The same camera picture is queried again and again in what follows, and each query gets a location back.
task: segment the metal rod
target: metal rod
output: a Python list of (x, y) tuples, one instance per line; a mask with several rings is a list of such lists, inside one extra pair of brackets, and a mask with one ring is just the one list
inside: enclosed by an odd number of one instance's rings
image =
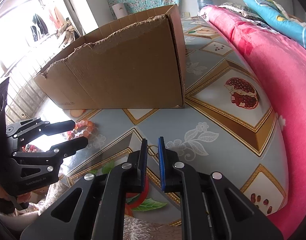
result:
[(24, 78), (24, 80), (25, 80), (25, 82), (28, 84), (28, 86), (33, 90), (33, 92), (40, 98), (40, 100), (41, 100), (42, 102), (44, 102), (44, 100), (38, 95), (38, 93), (36, 93), (36, 91), (33, 89), (33, 87), (31, 87), (31, 85), (29, 84), (29, 82), (28, 82), (25, 78)]
[(23, 102), (27, 105), (27, 107), (34, 113), (36, 114), (36, 112), (34, 111), (34, 109), (26, 102), (26, 100), (24, 100), (24, 98), (18, 94), (18, 96), (23, 100)]
[[(18, 94), (18, 92), (14, 89), (14, 87), (12, 86), (12, 84), (9, 83), (9, 85), (13, 88), (13, 90), (14, 90), (15, 93), (18, 95), (18, 97), (22, 98), (22, 97)], [(30, 116), (26, 111), (24, 111), (22, 107), (19, 106), (19, 104), (15, 101), (15, 98), (12, 98), (12, 100), (13, 100), (13, 102), (18, 106), (18, 108), (21, 109), (21, 110), (23, 111), (23, 113), (24, 113), (28, 118), (31, 118), (31, 116)]]
[(40, 66), (40, 70), (42, 69), (42, 65), (37, 61), (36, 57), (34, 57), (34, 59), (36, 60), (36, 62), (38, 63), (38, 65)]
[(31, 98), (32, 102), (39, 108), (40, 106), (33, 100), (33, 98), (29, 95), (29, 93), (27, 93), (27, 91), (25, 89), (23, 89), (23, 87), (20, 85), (21, 89), (28, 95), (29, 98)]
[(33, 75), (35, 76), (35, 75), (37, 74), (37, 71), (36, 71), (36, 69), (33, 67), (33, 64), (32, 64), (31, 61), (30, 61), (30, 66), (31, 66), (31, 68), (34, 70)]
[(9, 117), (9, 115), (6, 112), (5, 112), (5, 115), (8, 119), (10, 119), (11, 122), (14, 122), (14, 120), (11, 117)]
[(23, 119), (14, 111), (14, 109), (12, 109), (12, 108), (10, 107), (9, 104), (7, 104), (7, 105), (9, 106), (9, 109), (11, 109), (12, 112), (13, 112), (20, 120), (23, 120)]

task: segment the pomegranate print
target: pomegranate print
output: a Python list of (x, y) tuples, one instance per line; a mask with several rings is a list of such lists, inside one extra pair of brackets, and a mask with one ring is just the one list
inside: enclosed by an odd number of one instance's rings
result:
[(238, 107), (254, 109), (259, 104), (257, 92), (250, 82), (234, 77), (230, 78), (224, 85), (231, 94), (231, 102)]
[[(251, 197), (250, 197), (250, 200), (251, 200), (251, 202), (257, 207), (257, 208), (260, 208), (260, 206), (259, 206), (259, 204), (261, 204), (261, 195), (258, 195), (257, 197), (256, 197), (256, 195), (255, 195), (255, 193), (252, 193), (251, 194)], [(269, 206), (269, 200), (268, 199), (265, 199), (264, 201), (263, 201), (263, 205), (264, 205), (264, 210), (265, 210), (265, 212), (269, 215), (269, 214), (271, 214), (271, 212), (272, 212), (272, 206)]]

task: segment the orange bead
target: orange bead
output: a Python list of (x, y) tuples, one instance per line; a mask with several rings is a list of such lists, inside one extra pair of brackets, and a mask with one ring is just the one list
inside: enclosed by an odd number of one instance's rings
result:
[(84, 136), (84, 137), (88, 137), (88, 136), (89, 136), (89, 132), (88, 132), (88, 131), (84, 131), (84, 132), (83, 132), (83, 136)]
[(92, 132), (92, 131), (93, 131), (93, 126), (88, 126), (88, 127), (86, 128), (86, 130), (87, 130), (88, 132)]

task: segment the torn cardboard edge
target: torn cardboard edge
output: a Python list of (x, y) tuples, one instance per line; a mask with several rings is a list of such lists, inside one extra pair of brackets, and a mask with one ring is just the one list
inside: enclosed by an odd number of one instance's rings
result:
[[(141, 12), (137, 12), (137, 13), (134, 13), (134, 14), (130, 14), (130, 15), (126, 16), (126, 17), (122, 17), (122, 18), (117, 19), (115, 21), (109, 22), (109, 23), (99, 27), (98, 29), (95, 29), (95, 30), (91, 31), (88, 34), (79, 37), (76, 41), (74, 41), (72, 44), (67, 46), (64, 50), (60, 51), (57, 55), (55, 55), (52, 58), (52, 60), (50, 60), (47, 64), (45, 64), (45, 66), (40, 70), (40, 72), (37, 75), (43, 73), (55, 61), (61, 60), (61, 59), (66, 57), (66, 56), (62, 56), (62, 54), (72, 54), (74, 52), (75, 48), (83, 46), (86, 43), (95, 43), (95, 42), (97, 42), (99, 40), (102, 40), (105, 37), (108, 37), (113, 32), (118, 31), (118, 30), (120, 30), (120, 29), (122, 29), (124, 27), (127, 27), (127, 26), (129, 26), (129, 25), (131, 25), (133, 23), (145, 21), (145, 20), (149, 19), (150, 17), (164, 15), (173, 6), (177, 7), (176, 4), (175, 5), (167, 5), (167, 6), (152, 8), (152, 9), (149, 9), (149, 10), (146, 10), (146, 11), (141, 11)], [(116, 26), (115, 26), (116, 30), (114, 31), (112, 29), (112, 24), (114, 23), (114, 25), (116, 25), (117, 22), (119, 23), (121, 28), (116, 28)], [(111, 32), (106, 34), (105, 32), (107, 32), (107, 29), (110, 29)], [(101, 35), (103, 37), (102, 39), (98, 39), (99, 32), (101, 33)]]
[(112, 34), (110, 34), (109, 36), (107, 36), (106, 38), (100, 40), (100, 41), (97, 41), (97, 42), (90, 42), (90, 43), (86, 43), (86, 44), (83, 44), (82, 46), (78, 47), (78, 48), (75, 48), (74, 51), (68, 55), (66, 58), (63, 58), (63, 59), (59, 59), (55, 62), (53, 62), (43, 73), (41, 73), (41, 75), (45, 78), (47, 78), (47, 72), (54, 66), (56, 65), (58, 62), (66, 62), (74, 53), (77, 53), (77, 51), (79, 51), (81, 48), (83, 47), (86, 47), (86, 46), (89, 46), (91, 49), (93, 47), (95, 47), (97, 44), (101, 43), (101, 42), (104, 42), (105, 40), (108, 40), (110, 39), (112, 36), (120, 33), (120, 32), (123, 32), (124, 30), (128, 29), (128, 28), (132, 28), (133, 26), (138, 26), (138, 25), (143, 25), (145, 23), (148, 23), (148, 22), (152, 22), (152, 21), (158, 21), (158, 20), (162, 20), (162, 19), (165, 19), (166, 18), (166, 15), (157, 15), (157, 16), (154, 16), (154, 17), (150, 17), (148, 18), (147, 20), (145, 21), (141, 21), (141, 22), (135, 22), (131, 25), (128, 25), (126, 27), (124, 27), (123, 29), (120, 29), (120, 30), (117, 30), (115, 32), (113, 32)]

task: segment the window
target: window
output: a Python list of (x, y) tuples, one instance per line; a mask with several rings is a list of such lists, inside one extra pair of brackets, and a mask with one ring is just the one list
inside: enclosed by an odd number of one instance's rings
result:
[(42, 9), (38, 0), (27, 1), (0, 18), (0, 61), (6, 68), (35, 46), (31, 31), (35, 13), (42, 17), (49, 31), (54, 30), (48, 11)]

